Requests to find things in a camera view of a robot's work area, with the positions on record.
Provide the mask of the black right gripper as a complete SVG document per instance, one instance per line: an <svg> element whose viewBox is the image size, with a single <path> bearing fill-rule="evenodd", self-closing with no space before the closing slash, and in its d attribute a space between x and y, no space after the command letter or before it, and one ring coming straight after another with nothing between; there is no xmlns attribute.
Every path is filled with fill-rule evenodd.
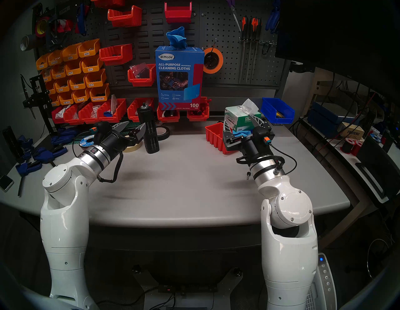
<svg viewBox="0 0 400 310"><path fill-rule="evenodd" d="M272 132L270 125L265 124L262 114L259 111L249 111L250 119L249 129L252 133L246 137L235 136L232 133L228 114L224 115L223 135L224 145L227 151L240 151L242 157L237 158L239 164L257 164L272 159L272 152L265 138L269 138Z"/></svg>

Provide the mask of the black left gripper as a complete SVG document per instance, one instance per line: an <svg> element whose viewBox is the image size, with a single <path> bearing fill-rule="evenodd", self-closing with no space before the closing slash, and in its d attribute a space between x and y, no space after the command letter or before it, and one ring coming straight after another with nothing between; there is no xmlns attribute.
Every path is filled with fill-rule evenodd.
<svg viewBox="0 0 400 310"><path fill-rule="evenodd" d="M112 130L105 135L105 151L109 157L116 157L129 146L134 146L143 140L146 133L146 123L143 123L127 134L121 134L129 121L120 122L112 126Z"/></svg>

